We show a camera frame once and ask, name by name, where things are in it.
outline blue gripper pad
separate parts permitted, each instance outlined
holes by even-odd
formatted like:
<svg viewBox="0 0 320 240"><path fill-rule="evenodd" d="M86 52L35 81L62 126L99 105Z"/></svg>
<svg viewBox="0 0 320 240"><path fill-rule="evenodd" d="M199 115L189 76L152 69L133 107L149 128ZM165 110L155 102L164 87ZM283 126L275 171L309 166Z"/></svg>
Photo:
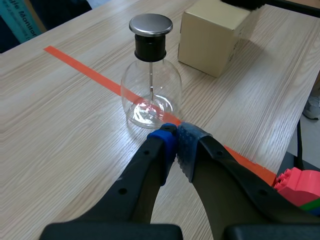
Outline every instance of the blue gripper pad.
<svg viewBox="0 0 320 240"><path fill-rule="evenodd" d="M178 126L178 163L190 183L194 176L197 144L205 136L212 137L210 133L191 123L183 122Z"/></svg>

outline silver pump cap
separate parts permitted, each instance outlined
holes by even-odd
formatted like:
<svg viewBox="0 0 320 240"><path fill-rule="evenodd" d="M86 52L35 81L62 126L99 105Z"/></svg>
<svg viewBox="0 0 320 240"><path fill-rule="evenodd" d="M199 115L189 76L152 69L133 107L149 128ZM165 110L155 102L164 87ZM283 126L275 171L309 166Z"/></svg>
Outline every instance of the silver pump cap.
<svg viewBox="0 0 320 240"><path fill-rule="evenodd" d="M130 20L129 29L139 36L160 37L171 32L173 23L166 16L156 13L144 13Z"/></svg>

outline shoe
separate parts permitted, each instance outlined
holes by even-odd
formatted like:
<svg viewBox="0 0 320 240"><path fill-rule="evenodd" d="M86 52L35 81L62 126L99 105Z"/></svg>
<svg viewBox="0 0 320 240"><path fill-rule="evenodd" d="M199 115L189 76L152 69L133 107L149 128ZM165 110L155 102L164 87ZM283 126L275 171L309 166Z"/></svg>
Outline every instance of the shoe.
<svg viewBox="0 0 320 240"><path fill-rule="evenodd" d="M320 118L320 96L309 96L302 114L308 119L319 120Z"/></svg>

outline black cable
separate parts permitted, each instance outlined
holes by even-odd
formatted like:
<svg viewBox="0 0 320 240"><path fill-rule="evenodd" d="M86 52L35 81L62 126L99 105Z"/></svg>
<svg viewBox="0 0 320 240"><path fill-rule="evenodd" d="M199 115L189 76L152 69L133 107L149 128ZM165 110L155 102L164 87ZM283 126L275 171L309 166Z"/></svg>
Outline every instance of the black cable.
<svg viewBox="0 0 320 240"><path fill-rule="evenodd" d="M240 7L249 10L256 10L261 8L266 4L268 0L221 0L226 4L233 5L235 7Z"/></svg>
<svg viewBox="0 0 320 240"><path fill-rule="evenodd" d="M320 9L289 0L267 0L268 5L320 18Z"/></svg>
<svg viewBox="0 0 320 240"><path fill-rule="evenodd" d="M296 136L297 136L297 156L294 157L293 166L297 169L304 170L304 163L302 161L302 137L301 137L301 123L300 119L296 126Z"/></svg>

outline black object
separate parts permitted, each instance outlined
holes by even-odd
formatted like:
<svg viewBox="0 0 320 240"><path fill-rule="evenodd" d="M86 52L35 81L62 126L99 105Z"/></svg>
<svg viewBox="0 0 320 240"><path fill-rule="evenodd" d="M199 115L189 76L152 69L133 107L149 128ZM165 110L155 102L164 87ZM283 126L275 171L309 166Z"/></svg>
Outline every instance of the black object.
<svg viewBox="0 0 320 240"><path fill-rule="evenodd" d="M226 4L230 4L236 7L248 9L248 10L256 10L261 8L266 4L267 0L221 0Z"/></svg>
<svg viewBox="0 0 320 240"><path fill-rule="evenodd" d="M0 16L0 54L12 49L20 44L16 36L12 33L6 22Z"/></svg>
<svg viewBox="0 0 320 240"><path fill-rule="evenodd" d="M319 240L318 224L251 224L228 227L225 240Z"/></svg>
<svg viewBox="0 0 320 240"><path fill-rule="evenodd" d="M293 166L297 169L304 170L304 163L302 161L303 148L302 148L302 137L301 137L301 123L300 119L296 126L296 136L297 136L297 156L294 157Z"/></svg>
<svg viewBox="0 0 320 240"><path fill-rule="evenodd" d="M134 55L137 59L154 63L165 58L166 52L166 36L147 37L135 35L135 51Z"/></svg>
<svg viewBox="0 0 320 240"><path fill-rule="evenodd" d="M268 5L320 18L320 9L286 0L268 0Z"/></svg>
<svg viewBox="0 0 320 240"><path fill-rule="evenodd" d="M144 13L133 17L129 29L135 33L135 56L144 62L158 62L165 58L166 34L173 29L172 21L161 14Z"/></svg>
<svg viewBox="0 0 320 240"><path fill-rule="evenodd" d="M30 0L47 30L51 30L90 10L86 0Z"/></svg>
<svg viewBox="0 0 320 240"><path fill-rule="evenodd" d="M170 137L177 133L172 125L161 130L170 132ZM75 220L48 225L40 240L181 240L178 226L149 224L167 176L165 152L165 141L150 135L92 209ZM288 202L238 164L213 137L198 140L195 158L192 183L215 240L319 237L320 218Z"/></svg>

